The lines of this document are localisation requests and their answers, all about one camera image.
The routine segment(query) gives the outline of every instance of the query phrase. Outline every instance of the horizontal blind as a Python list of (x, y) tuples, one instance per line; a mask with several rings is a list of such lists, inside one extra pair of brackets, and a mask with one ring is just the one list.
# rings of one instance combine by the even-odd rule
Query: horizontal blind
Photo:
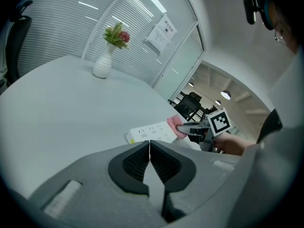
[(124, 29), (131, 35), (130, 49), (117, 49), (113, 54), (112, 67), (152, 86), (196, 21), (187, 0), (159, 2), (167, 10), (169, 19), (178, 31), (161, 54), (145, 39), (164, 14), (151, 0), (118, 0), (98, 27), (85, 59), (96, 61), (101, 56), (106, 46), (102, 37), (105, 29), (121, 20)]
[(20, 75), (59, 57), (80, 57), (94, 26), (113, 1), (33, 0), (23, 12), (32, 24), (19, 55)]

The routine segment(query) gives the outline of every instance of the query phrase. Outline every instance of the ribbed white vase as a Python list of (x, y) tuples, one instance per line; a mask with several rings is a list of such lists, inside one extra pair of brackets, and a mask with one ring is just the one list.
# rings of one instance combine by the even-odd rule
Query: ribbed white vase
[(116, 46), (108, 43), (105, 47), (104, 53), (98, 58), (93, 68), (93, 74), (98, 78), (107, 78), (111, 66), (112, 66), (112, 55), (115, 51)]

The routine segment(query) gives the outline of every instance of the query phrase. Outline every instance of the headset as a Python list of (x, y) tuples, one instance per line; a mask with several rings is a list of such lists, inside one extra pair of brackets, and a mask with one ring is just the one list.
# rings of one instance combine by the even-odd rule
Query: headset
[(263, 24), (268, 30), (273, 30), (274, 26), (269, 17), (269, 0), (243, 0), (247, 22), (253, 25), (256, 22), (256, 13), (260, 12)]

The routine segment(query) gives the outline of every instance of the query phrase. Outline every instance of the red flower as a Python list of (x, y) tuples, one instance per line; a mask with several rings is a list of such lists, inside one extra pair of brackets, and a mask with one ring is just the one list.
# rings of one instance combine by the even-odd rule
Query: red flower
[(124, 42), (129, 42), (130, 34), (127, 31), (122, 31), (119, 33), (119, 37), (124, 40)]

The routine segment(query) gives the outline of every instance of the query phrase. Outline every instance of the person's hand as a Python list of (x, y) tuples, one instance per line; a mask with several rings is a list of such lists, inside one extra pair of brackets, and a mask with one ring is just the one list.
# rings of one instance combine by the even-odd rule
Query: person's hand
[(227, 154), (242, 155), (245, 148), (255, 142), (224, 132), (214, 139), (214, 147), (222, 149)]

